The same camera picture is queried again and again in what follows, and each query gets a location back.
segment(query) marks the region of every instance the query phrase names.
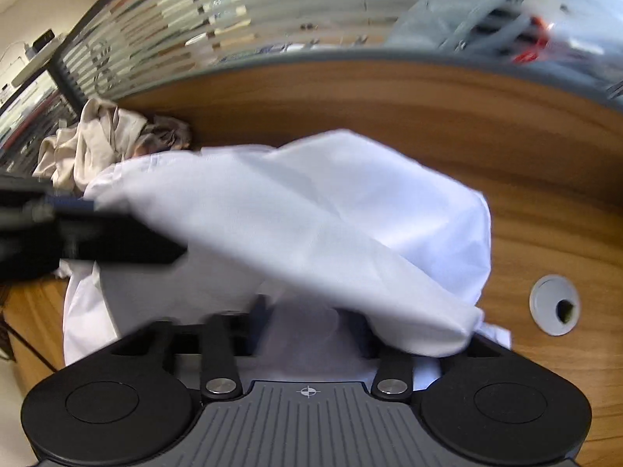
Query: wall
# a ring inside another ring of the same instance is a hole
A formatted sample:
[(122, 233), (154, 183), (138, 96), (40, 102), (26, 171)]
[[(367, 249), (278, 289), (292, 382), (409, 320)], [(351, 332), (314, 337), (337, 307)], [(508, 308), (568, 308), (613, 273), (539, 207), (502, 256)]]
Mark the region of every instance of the wall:
[[(32, 44), (49, 28), (56, 35), (69, 32), (96, 1), (18, 0), (0, 13), (0, 55), (12, 42), (19, 40)], [(23, 61), (26, 61), (24, 47), (13, 46), (0, 64), (0, 88), (23, 68)]]
[(10, 362), (0, 361), (0, 467), (34, 465), (36, 458), (22, 431), (22, 396)]

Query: plastic bag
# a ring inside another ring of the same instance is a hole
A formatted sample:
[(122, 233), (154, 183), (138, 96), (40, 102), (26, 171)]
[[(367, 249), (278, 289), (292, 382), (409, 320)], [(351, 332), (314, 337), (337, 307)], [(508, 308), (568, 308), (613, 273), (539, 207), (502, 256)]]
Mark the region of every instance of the plastic bag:
[[(385, 46), (446, 52), (461, 50), (471, 30), (505, 1), (419, 0), (400, 16)], [(529, 21), (522, 22), (519, 33), (530, 24)]]

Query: wooden desk surface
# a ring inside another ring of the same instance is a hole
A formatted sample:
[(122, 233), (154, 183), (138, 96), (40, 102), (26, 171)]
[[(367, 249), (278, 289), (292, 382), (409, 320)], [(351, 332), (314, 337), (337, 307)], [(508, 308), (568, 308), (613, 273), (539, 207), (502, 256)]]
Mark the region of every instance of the wooden desk surface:
[[(389, 60), (206, 73), (120, 104), (188, 122), (197, 146), (281, 146), (348, 128), (483, 191), (493, 215), (493, 271), (480, 301), (487, 321), (589, 398), (593, 426), (579, 462), (623, 464), (619, 111), (512, 77)], [(531, 287), (546, 274), (568, 277), (582, 300), (579, 324), (562, 337), (530, 316)]]
[[(42, 279), (12, 286), (3, 307), (4, 319), (30, 342), (54, 367), (63, 361), (63, 299), (67, 282)], [(11, 346), (17, 361), (16, 376), (25, 395), (51, 371), (12, 335)]]

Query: white cloth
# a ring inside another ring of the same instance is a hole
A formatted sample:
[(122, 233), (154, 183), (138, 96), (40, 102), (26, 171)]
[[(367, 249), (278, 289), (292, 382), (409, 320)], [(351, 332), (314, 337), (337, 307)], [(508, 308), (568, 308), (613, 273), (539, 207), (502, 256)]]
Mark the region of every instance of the white cloth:
[(55, 188), (84, 191), (100, 172), (132, 155), (146, 121), (113, 102), (90, 99), (77, 126), (43, 140), (33, 175), (52, 179)]
[(362, 312), (385, 342), (427, 356), (460, 351), (482, 321), (473, 305), (490, 271), (483, 197), (351, 132), (129, 160), (85, 196), (132, 211), (189, 253), (167, 269), (101, 269), (100, 290), (75, 274), (67, 363), (114, 340), (102, 310), (86, 316), (102, 290), (120, 334), (156, 318), (243, 311), (267, 293), (276, 313), (259, 356), (241, 365), (251, 379), (369, 372), (334, 307)]

